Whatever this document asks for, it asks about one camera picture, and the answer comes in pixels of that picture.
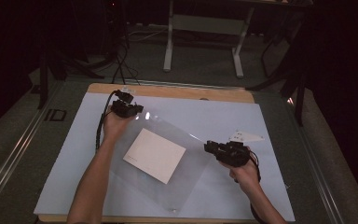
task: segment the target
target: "metal bar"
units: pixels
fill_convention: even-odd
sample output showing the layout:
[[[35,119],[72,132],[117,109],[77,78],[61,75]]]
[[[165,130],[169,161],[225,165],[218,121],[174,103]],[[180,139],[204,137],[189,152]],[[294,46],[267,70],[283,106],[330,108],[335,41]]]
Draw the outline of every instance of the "metal bar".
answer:
[[[287,106],[288,112],[293,113],[291,106]],[[326,213],[330,218],[331,223],[345,223],[341,213],[338,210],[336,201],[332,194],[332,190],[327,184],[327,181],[324,177],[324,173],[319,165],[318,160],[316,159],[315,154],[313,153],[312,146],[310,145],[310,141],[308,140],[304,129],[299,128],[297,126],[297,122],[293,116],[290,117],[293,125],[297,127],[298,132],[300,133],[301,140],[303,141],[303,145],[305,147],[306,152],[306,160],[310,166],[310,172],[312,173],[313,179],[315,180],[316,188],[319,190],[322,201],[324,203],[324,207],[326,209]]]
[[[49,97],[48,101],[45,103],[44,107],[42,107],[40,110],[38,110],[34,117],[32,118],[31,122],[29,123],[28,127],[24,131],[23,135],[19,139],[16,146],[14,146],[11,153],[8,155],[5,162],[0,167],[0,193],[2,192],[3,188],[5,187],[7,181],[10,179],[11,174],[16,169],[18,163],[21,160],[22,155],[27,150],[27,147],[31,143],[34,134],[37,132],[37,129],[39,128],[39,125],[41,121],[43,120],[43,117],[45,116],[47,112],[48,106],[51,104],[52,100],[54,99],[54,96],[57,94],[58,90],[62,86],[61,81],[57,81],[53,84],[52,87],[52,94],[51,97]]]
[[[244,90],[243,87],[219,87],[219,86],[207,86],[207,85],[185,84],[185,83],[175,83],[175,82],[161,82],[161,81],[147,81],[147,80],[138,80],[138,81],[127,80],[126,83],[127,83],[127,85],[141,84],[142,86],[187,87],[187,88],[194,88],[194,89],[212,89],[212,90]]]

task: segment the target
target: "white table leg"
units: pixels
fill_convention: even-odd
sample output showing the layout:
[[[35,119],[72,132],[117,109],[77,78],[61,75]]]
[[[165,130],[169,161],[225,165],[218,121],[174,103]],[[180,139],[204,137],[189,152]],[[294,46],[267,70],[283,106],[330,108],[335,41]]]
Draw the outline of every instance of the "white table leg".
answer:
[[[168,43],[167,49],[165,50],[165,60],[164,60],[164,72],[171,71],[171,61],[172,61],[172,20],[173,20],[173,0],[170,0],[170,17],[168,18]]]
[[[237,47],[232,49],[232,58],[234,60],[235,73],[238,78],[243,78],[240,52],[241,52],[243,40],[245,39],[245,36],[246,36],[246,30],[248,29],[253,12],[254,12],[254,9],[250,8],[249,12],[248,12],[248,17],[246,18],[246,22],[243,24],[242,29],[241,29],[240,41],[239,41]]]

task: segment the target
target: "small white paper piece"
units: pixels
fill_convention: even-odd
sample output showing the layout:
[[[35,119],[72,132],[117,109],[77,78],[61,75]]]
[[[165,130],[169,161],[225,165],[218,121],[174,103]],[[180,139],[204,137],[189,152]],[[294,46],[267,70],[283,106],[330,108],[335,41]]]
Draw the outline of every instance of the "small white paper piece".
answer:
[[[168,184],[186,149],[142,129],[123,160]]]
[[[241,131],[236,131],[231,137],[229,138],[230,141],[233,142],[255,142],[255,141],[262,141],[264,140],[263,136],[246,133]]]

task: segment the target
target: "table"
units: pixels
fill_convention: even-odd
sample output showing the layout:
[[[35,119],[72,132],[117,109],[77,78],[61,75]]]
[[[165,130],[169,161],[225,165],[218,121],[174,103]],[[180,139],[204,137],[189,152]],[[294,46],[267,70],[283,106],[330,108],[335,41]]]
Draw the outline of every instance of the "table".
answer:
[[[83,103],[85,101],[87,101],[86,98],[88,97],[91,97],[92,98],[92,102],[95,102],[98,100],[98,98],[101,98],[101,95],[95,95],[94,93],[97,92],[100,93],[110,93],[111,91],[113,90],[116,90],[117,88],[121,89],[122,86],[118,86],[118,85],[104,85],[104,84],[93,84],[89,87],[89,90],[88,90],[88,93],[92,93],[90,95],[87,95],[85,96],[84,100],[83,100]],[[174,97],[174,98],[183,98],[183,97],[188,97],[188,98],[191,98],[191,99],[199,99],[199,98],[204,98],[204,99],[209,99],[211,102],[207,102],[207,101],[191,101],[192,103],[197,103],[197,104],[224,104],[227,108],[237,108],[236,106],[240,105],[240,106],[244,106],[244,107],[241,107],[241,108],[252,108],[252,109],[256,109],[258,108],[258,105],[254,105],[254,104],[237,104],[237,102],[241,102],[241,103],[252,103],[254,101],[254,98],[252,96],[252,94],[248,91],[245,91],[244,89],[236,89],[236,90],[205,90],[205,89],[188,89],[188,88],[169,88],[169,87],[138,87],[138,86],[130,86],[130,89],[131,90],[135,90],[136,93],[135,93],[135,101],[136,99],[140,100],[141,97],[139,95],[158,95],[158,96],[164,96],[164,97]],[[173,99],[173,98],[161,98],[159,100],[162,100],[159,101],[158,99],[155,99],[154,101],[152,101],[151,103],[154,103],[154,102],[158,102],[159,105],[167,105],[168,101],[167,100],[164,100],[164,99],[169,99],[169,101],[175,101],[175,102],[179,102],[180,99]],[[218,100],[225,100],[225,99],[228,99],[229,101],[231,102],[236,102],[236,103],[225,103],[225,102],[221,102],[221,103],[218,103],[216,101]],[[85,110],[82,109],[82,106],[80,107],[77,115],[76,115],[76,119],[80,119],[80,120],[84,120],[83,118],[85,117],[80,117],[79,114],[82,114],[82,113],[85,113],[85,115],[83,116],[88,116],[89,118],[92,117],[92,108],[94,108],[95,106],[92,106],[92,107],[89,107],[88,110],[86,110],[86,113],[85,113]],[[237,115],[239,113],[242,113],[242,111],[238,111],[237,112],[229,112],[228,114],[231,114],[232,116],[234,115]],[[268,162],[264,163],[264,167],[260,167],[261,169],[261,172],[262,172],[262,176],[265,177],[266,180],[262,179],[262,185],[263,185],[263,182],[266,181],[264,184],[266,185],[266,188],[268,187],[272,187],[272,186],[269,186],[269,183],[275,183],[274,182],[274,178],[276,177],[275,175],[273,176],[270,176],[269,173],[274,173],[274,172],[278,172],[279,173],[279,167],[277,168],[274,168],[274,169],[266,169],[268,167],[266,167],[266,164],[268,164],[268,166],[270,166],[271,164],[274,164],[276,163],[276,159],[274,156],[272,157],[264,157],[263,156],[263,153],[271,153],[272,152],[272,155],[273,155],[273,150],[272,150],[272,146],[270,145],[270,142],[269,142],[269,135],[267,133],[267,130],[264,126],[263,128],[263,125],[261,125],[260,127],[256,127],[257,126],[257,120],[259,121],[262,121],[262,123],[264,123],[264,120],[262,119],[262,117],[258,117],[256,114],[256,117],[254,118],[251,114],[254,114],[252,111],[249,111],[250,113],[248,114],[248,116],[246,116],[245,118],[242,118],[244,120],[246,120],[246,118],[248,118],[248,120],[246,122],[248,122],[250,124],[250,126],[252,126],[254,128],[254,131],[256,132],[256,130],[258,130],[258,132],[261,132],[261,130],[264,130],[264,132],[262,133],[263,136],[266,138],[266,140],[268,141],[264,141],[264,142],[261,142],[260,144],[262,144],[262,148],[270,148],[270,152],[268,151],[260,151],[260,155],[259,156],[259,159],[260,160],[263,160],[263,158],[269,158],[268,159]],[[72,129],[74,130],[81,130],[81,132],[86,132],[85,129],[83,128],[80,128],[78,126],[76,126],[76,124],[78,123],[78,121],[74,121],[74,124],[73,124],[73,127],[71,128],[71,131]],[[213,122],[213,127],[215,126],[216,127],[216,130],[223,130],[222,132],[224,133],[224,130],[227,130],[227,127],[224,127],[225,125],[222,124],[222,121],[224,121],[224,119],[221,119],[220,120],[215,120]],[[240,121],[240,120],[233,120],[234,122],[237,122],[237,123],[244,123],[244,121]],[[186,129],[186,127],[191,127],[191,122],[188,122],[189,124],[186,124],[182,127],[185,127],[184,130]],[[202,133],[206,133],[204,132],[204,129],[202,129],[203,127],[201,128],[198,128],[198,129],[193,129],[194,130],[194,134],[196,136],[200,136],[201,139],[205,139],[208,137],[208,135],[204,135]],[[67,139],[71,138],[71,136],[73,135],[73,132],[69,132],[68,133],[68,136],[67,136]],[[64,204],[64,206],[66,206],[65,204],[67,204],[67,206],[70,205],[70,202],[72,201],[71,200],[71,194],[74,193],[75,191],[75,188],[76,188],[76,184],[77,184],[77,181],[78,181],[78,178],[81,177],[82,175],[82,172],[81,170],[82,169],[85,169],[85,167],[88,165],[88,162],[90,162],[90,158],[92,158],[92,150],[87,150],[86,149],[86,153],[89,154],[86,158],[76,158],[76,161],[80,161],[80,162],[77,162],[77,164],[81,164],[81,166],[79,167],[78,165],[75,165],[75,164],[72,164],[71,162],[68,162],[68,161],[65,161],[65,162],[62,162],[62,158],[65,157],[65,154],[72,154],[70,155],[70,158],[73,158],[75,155],[76,155],[76,151],[77,150],[82,150],[80,149],[81,146],[83,145],[83,143],[81,143],[82,140],[80,139],[83,139],[83,137],[79,136],[77,138],[77,140],[75,140],[75,144],[74,143],[68,143],[67,140],[65,140],[65,143],[64,143],[64,146],[62,147],[62,152],[60,153],[60,156],[59,158],[57,159],[56,161],[56,164],[63,164],[63,167],[61,167],[60,169],[55,169],[56,165],[54,165],[52,171],[51,171],[51,174],[60,174],[60,173],[67,173],[68,170],[70,171],[71,169],[75,169],[75,170],[78,170],[77,172],[74,172],[73,174],[71,173],[70,175],[66,176],[65,177],[65,181],[60,181],[60,182],[54,182],[54,185],[53,187],[50,187],[50,188],[47,188],[45,186],[44,190],[42,191],[42,194],[41,194],[41,198],[45,197],[45,198],[48,198],[49,201],[50,201],[50,204],[47,205],[47,207],[50,207],[49,209],[52,209],[54,210],[55,207],[58,207],[58,206],[62,206]],[[215,133],[214,136],[213,136],[213,139],[216,140],[216,141],[225,141],[226,138],[223,134],[217,132],[217,134]],[[206,183],[203,183],[203,181],[199,181],[198,182],[198,185],[199,184],[203,184],[202,185],[202,188],[201,190],[200,189],[196,189],[194,188],[195,190],[195,195],[200,195],[202,194],[203,191],[206,191],[206,192],[209,192],[211,193],[211,198],[215,199],[217,197],[218,200],[215,200],[216,202],[218,203],[222,203],[222,204],[225,204],[225,203],[233,203],[233,204],[236,204],[238,202],[235,202],[238,200],[239,197],[235,196],[237,194],[242,194],[241,191],[239,190],[238,186],[234,183],[231,183],[231,181],[229,180],[229,177],[227,175],[227,171],[226,170],[223,170],[224,173],[222,174],[222,176],[225,176],[227,179],[224,180],[224,189],[228,189],[228,190],[222,190],[222,191],[218,191],[213,193],[213,189],[216,189],[217,187],[215,187],[214,185],[207,185],[207,183],[215,183],[215,180],[216,178],[213,177],[213,175],[215,175],[215,172],[216,171],[216,167],[215,165],[217,164],[217,166],[219,168],[220,165],[218,165],[217,162],[210,162],[209,165],[212,165],[212,169],[206,169],[204,174],[205,173],[208,173],[206,176],[206,180],[208,181],[212,181],[212,182],[206,182]],[[281,197],[280,195],[283,195],[283,198],[287,198],[287,196],[284,196],[284,194],[286,194],[286,189],[285,189],[285,186],[282,182],[282,178],[281,180],[279,180],[279,178],[277,178],[278,181],[281,181],[280,184],[278,185],[275,185],[273,184],[273,192],[276,192],[275,194],[274,193],[271,193],[269,192],[270,196],[272,197],[272,201],[275,202],[275,199],[277,199],[277,197]],[[111,181],[110,182],[110,188],[114,188],[115,190],[121,190],[121,188],[115,188],[115,186],[113,184],[117,184],[117,182],[119,181],[119,179],[115,179],[115,181]],[[63,183],[63,182],[68,182],[70,183],[70,187],[68,188],[68,186],[66,186],[66,183]],[[62,196],[57,196],[54,194],[54,190],[58,189],[59,191],[61,189],[64,190],[64,192],[62,192]],[[107,197],[106,198],[112,198],[112,194],[114,193],[113,191],[115,190],[112,190],[111,192],[108,192],[107,194]],[[115,198],[117,200],[120,201],[120,195],[122,194],[116,194]],[[227,199],[225,201],[225,197],[231,197],[231,201],[228,202]],[[192,197],[189,197],[189,199],[187,200],[186,202],[186,205],[187,207],[190,207],[195,204],[195,203],[189,203],[192,201]],[[243,218],[235,218],[235,216],[237,217],[241,217],[241,216],[248,216],[248,219],[251,219],[252,215],[250,214],[250,211],[248,211],[248,214],[246,214],[246,211],[243,210],[243,205],[244,204],[247,204],[246,206],[248,206],[249,203],[245,201],[243,201],[242,199],[240,199],[240,203],[241,204],[237,204],[237,206],[232,206],[228,207],[230,209],[233,209],[233,208],[240,208],[239,210],[237,209],[236,211],[234,212],[231,212],[229,211],[229,213],[234,213],[232,214],[232,216],[230,217],[234,217],[232,219],[230,218],[227,218],[227,217],[224,217],[224,218],[216,218],[214,217],[213,215],[205,215],[205,217],[202,217],[202,218],[197,218],[197,217],[192,217],[193,215],[188,215],[188,214],[191,214],[191,211],[185,211],[185,209],[183,211],[184,214],[186,214],[186,216],[184,217],[177,217],[177,216],[171,216],[171,217],[147,217],[147,212],[150,210],[148,207],[145,207],[147,205],[147,203],[145,203],[143,200],[140,200],[138,203],[131,203],[131,198],[129,200],[121,200],[120,201],[121,205],[120,207],[117,207],[116,205],[114,205],[114,203],[112,203],[111,201],[105,201],[105,205],[106,207],[110,207],[110,208],[115,208],[115,211],[117,210],[120,210],[120,213],[124,213],[125,215],[126,214],[131,214],[131,211],[128,211],[126,209],[123,210],[123,208],[127,208],[129,209],[129,207],[131,208],[131,210],[136,210],[136,208],[134,207],[138,207],[138,211],[136,211],[136,214],[141,214],[141,215],[137,215],[137,216],[118,216],[118,215],[115,215],[115,216],[105,216],[103,218],[104,221],[112,221],[112,222],[148,222],[148,221],[169,221],[169,222],[243,222],[245,221]],[[39,203],[38,203],[38,206],[36,207],[35,209],[35,212],[39,215],[39,218],[43,221],[65,221],[65,211],[63,209],[63,211],[61,210],[61,212],[46,212],[48,211],[44,210],[44,208],[41,208],[43,207],[45,204],[40,204],[40,200],[39,200]],[[287,210],[287,206],[285,208],[283,208],[283,211],[285,213],[285,216],[286,217],[289,217],[289,220],[293,220],[293,213],[292,215],[291,214],[291,208],[290,208],[290,203],[289,203],[289,210]],[[105,214],[108,214],[109,213],[109,208],[107,208],[107,211],[104,210],[104,213]]]
[[[237,46],[232,49],[232,57],[235,66],[236,76],[238,78],[243,78],[244,75],[242,71],[240,52],[255,7],[271,7],[271,6],[290,7],[291,9],[301,8],[301,10],[304,10],[304,7],[308,7],[312,5],[312,1],[311,0],[309,1],[240,0],[240,1],[228,1],[228,2],[225,1],[225,4],[247,4],[251,7],[247,12],[244,12],[244,15],[246,15],[246,17],[244,17],[243,20],[229,20],[229,19],[219,19],[219,18],[198,17],[195,15],[175,14],[173,12],[173,0],[170,0],[169,19],[168,19],[168,41],[167,41],[167,48],[165,51],[165,59],[164,59],[164,66],[163,66],[163,70],[165,72],[171,71],[172,52],[173,52],[172,32],[174,29],[177,29],[177,30],[188,30],[188,31],[196,31],[196,32],[225,34],[225,35],[237,35],[239,37],[239,41]]]

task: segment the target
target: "black cable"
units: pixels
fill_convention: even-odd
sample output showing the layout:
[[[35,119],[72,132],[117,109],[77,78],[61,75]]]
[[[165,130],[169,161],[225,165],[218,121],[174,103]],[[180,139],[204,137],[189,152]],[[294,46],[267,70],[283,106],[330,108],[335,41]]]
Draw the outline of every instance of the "black cable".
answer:
[[[141,83],[139,83],[139,81],[138,81],[138,78],[136,78],[138,76],[138,71],[136,69],[134,69],[134,68],[128,67],[125,61],[123,61],[123,63],[125,65],[125,67],[127,68],[127,71],[129,71],[131,78],[135,79],[135,81],[138,83],[138,85],[141,85]],[[130,69],[134,70],[136,72],[136,75],[134,75],[132,73],[132,71],[130,71]]]
[[[255,155],[255,153],[253,151],[251,151],[251,153],[255,156],[255,159],[253,157],[251,157],[250,160],[252,161],[252,163],[255,165],[255,168],[257,169],[258,182],[260,182],[261,176],[260,176],[260,169],[258,168],[259,161],[258,161],[257,155]],[[255,209],[253,208],[252,204],[251,204],[251,212],[252,212],[252,215],[254,216],[255,220],[258,223],[267,224],[267,222],[263,221],[263,219],[260,218],[260,216],[257,214]]]
[[[103,113],[101,114],[100,123],[98,124],[97,135],[96,135],[96,140],[95,140],[95,151],[96,152],[98,151],[98,149],[100,148],[100,145],[101,145],[101,131],[103,129],[103,120],[110,112],[112,112],[112,111],[109,111],[108,113],[106,113],[106,110],[107,110],[107,107],[109,106],[109,102],[110,102],[110,99],[112,98],[113,94],[114,94],[113,92],[110,93],[109,97],[107,98],[106,105],[103,109]]]
[[[102,67],[102,66],[105,66],[105,65],[107,65],[107,64],[109,64],[109,63],[111,63],[111,62],[113,62],[113,61],[114,61],[114,58],[115,58],[114,54],[115,54],[114,52],[109,52],[109,53],[107,54],[106,58],[103,59],[102,61],[97,62],[97,63],[85,64],[84,66],[87,67],[88,69],[91,69],[91,70],[92,70],[92,69],[96,69],[96,68],[100,68],[100,67]]]
[[[111,62],[111,63],[108,64],[105,68],[102,68],[101,70],[98,70],[98,71],[96,71],[96,72],[102,72],[102,71],[104,71],[104,70],[110,68],[113,64],[115,64],[115,62]]]
[[[116,79],[116,75],[117,75],[118,70],[120,70],[121,78],[123,79],[124,85],[126,84],[126,81],[124,80],[124,77],[123,77],[123,71],[121,69],[121,65],[124,63],[124,60],[127,58],[127,48],[124,48],[124,50],[125,50],[125,54],[124,54],[124,57],[123,57],[122,61],[120,61],[119,55],[117,55],[118,68],[116,69],[115,73],[113,74],[112,84],[115,83],[115,79]]]

